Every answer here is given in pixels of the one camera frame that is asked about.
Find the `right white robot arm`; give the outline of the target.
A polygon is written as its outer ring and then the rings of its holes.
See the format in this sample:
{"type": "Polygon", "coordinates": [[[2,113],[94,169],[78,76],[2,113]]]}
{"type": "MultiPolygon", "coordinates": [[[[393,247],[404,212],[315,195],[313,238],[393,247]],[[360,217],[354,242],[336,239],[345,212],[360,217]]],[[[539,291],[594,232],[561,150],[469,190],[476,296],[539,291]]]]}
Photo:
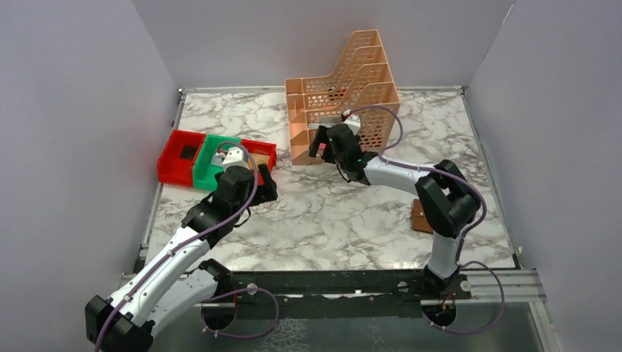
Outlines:
{"type": "Polygon", "coordinates": [[[414,195],[433,230],[433,247],[424,268],[423,288],[432,298],[449,293],[458,275],[464,236],[479,224],[476,213],[486,212],[481,193],[468,183],[449,160],[434,166],[416,166],[365,152],[345,123],[318,127],[309,147],[311,157],[321,155],[334,164],[348,182],[366,186],[387,186],[414,195]]]}

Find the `red bin with black card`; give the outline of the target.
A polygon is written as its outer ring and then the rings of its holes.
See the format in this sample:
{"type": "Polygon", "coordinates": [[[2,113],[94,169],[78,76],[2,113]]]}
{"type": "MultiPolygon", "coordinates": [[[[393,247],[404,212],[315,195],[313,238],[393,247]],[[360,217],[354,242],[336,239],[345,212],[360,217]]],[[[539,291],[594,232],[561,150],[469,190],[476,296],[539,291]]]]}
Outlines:
{"type": "Polygon", "coordinates": [[[174,129],[158,159],[160,183],[193,187],[193,168],[206,134],[174,129]]]}

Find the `peach plastic file organizer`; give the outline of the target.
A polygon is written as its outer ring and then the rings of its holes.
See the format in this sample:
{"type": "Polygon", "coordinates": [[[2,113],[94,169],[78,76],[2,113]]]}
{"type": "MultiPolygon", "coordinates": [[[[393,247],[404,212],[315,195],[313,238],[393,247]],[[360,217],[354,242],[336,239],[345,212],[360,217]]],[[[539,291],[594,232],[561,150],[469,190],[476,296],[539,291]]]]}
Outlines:
{"type": "Polygon", "coordinates": [[[309,147],[319,125],[340,121],[357,109],[363,150],[377,152],[389,141],[400,108],[400,97],[384,45],[376,29],[355,31],[327,76],[289,78],[285,97],[290,131],[290,160],[294,166],[319,164],[309,147]]]}

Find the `brown leather card holder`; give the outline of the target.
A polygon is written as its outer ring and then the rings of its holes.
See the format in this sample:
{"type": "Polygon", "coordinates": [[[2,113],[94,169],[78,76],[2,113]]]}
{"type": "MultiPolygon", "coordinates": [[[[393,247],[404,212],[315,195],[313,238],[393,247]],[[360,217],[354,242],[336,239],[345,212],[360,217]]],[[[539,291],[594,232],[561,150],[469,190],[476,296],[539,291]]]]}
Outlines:
{"type": "Polygon", "coordinates": [[[427,218],[425,217],[421,201],[415,199],[412,204],[411,209],[411,228],[414,231],[424,232],[428,234],[433,233],[433,229],[428,223],[427,218]]]}

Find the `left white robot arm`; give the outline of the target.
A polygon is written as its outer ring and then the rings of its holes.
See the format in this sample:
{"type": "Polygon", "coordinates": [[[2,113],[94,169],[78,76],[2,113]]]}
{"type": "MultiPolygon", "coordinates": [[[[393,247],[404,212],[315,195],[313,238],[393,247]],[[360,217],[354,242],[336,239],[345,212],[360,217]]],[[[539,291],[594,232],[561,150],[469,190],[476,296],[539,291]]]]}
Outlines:
{"type": "Polygon", "coordinates": [[[154,337],[201,301],[235,301],[231,271],[205,260],[182,274],[243,222],[244,211],[277,199],[266,164],[231,166],[216,175],[217,189],[191,207],[169,243],[108,298],[85,307],[87,339],[97,351],[148,351],[154,337]]]}

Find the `green plastic bin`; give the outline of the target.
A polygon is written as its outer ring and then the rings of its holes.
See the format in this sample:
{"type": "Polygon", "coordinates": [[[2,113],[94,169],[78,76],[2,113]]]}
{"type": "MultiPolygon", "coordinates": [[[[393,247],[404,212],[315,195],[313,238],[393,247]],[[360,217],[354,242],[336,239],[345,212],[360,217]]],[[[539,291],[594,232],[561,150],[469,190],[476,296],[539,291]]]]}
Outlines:
{"type": "Polygon", "coordinates": [[[215,175],[224,170],[221,167],[214,166],[211,160],[217,147],[225,141],[239,144],[241,139],[213,134],[208,134],[206,136],[192,170],[193,188],[207,191],[216,190],[217,181],[215,175]]]}

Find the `red bin with gold card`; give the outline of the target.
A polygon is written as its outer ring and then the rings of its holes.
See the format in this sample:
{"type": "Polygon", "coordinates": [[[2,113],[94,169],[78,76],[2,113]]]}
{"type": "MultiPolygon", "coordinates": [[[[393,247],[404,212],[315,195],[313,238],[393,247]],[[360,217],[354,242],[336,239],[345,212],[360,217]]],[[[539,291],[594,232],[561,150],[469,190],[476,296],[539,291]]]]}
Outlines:
{"type": "Polygon", "coordinates": [[[270,172],[273,171],[274,167],[277,163],[277,145],[268,142],[260,142],[251,139],[242,139],[241,145],[246,148],[246,150],[252,154],[264,154],[270,155],[270,172]]]}

